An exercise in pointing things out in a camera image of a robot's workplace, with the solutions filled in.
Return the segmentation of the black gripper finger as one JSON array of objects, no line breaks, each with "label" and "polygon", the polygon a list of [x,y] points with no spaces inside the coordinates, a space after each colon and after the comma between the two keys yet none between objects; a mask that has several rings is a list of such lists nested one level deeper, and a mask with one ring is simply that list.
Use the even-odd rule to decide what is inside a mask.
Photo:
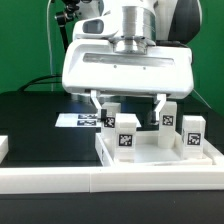
[{"label": "black gripper finger", "polygon": [[166,103],[165,94],[156,94],[153,98],[152,110],[149,113],[149,123],[152,125],[158,125],[160,119],[160,111]]},{"label": "black gripper finger", "polygon": [[90,91],[90,100],[91,103],[95,106],[97,110],[97,118],[104,122],[106,120],[107,110],[103,109],[99,100],[98,100],[98,91],[97,90],[91,90]]}]

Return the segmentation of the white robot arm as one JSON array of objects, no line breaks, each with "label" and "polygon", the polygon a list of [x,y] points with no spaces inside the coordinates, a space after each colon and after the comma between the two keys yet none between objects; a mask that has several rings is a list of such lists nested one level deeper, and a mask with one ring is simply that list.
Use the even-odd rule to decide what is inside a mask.
[{"label": "white robot arm", "polygon": [[93,0],[80,4],[81,20],[66,51],[62,85],[69,93],[152,97],[151,122],[166,100],[194,88],[192,51],[199,32],[199,0]]}]

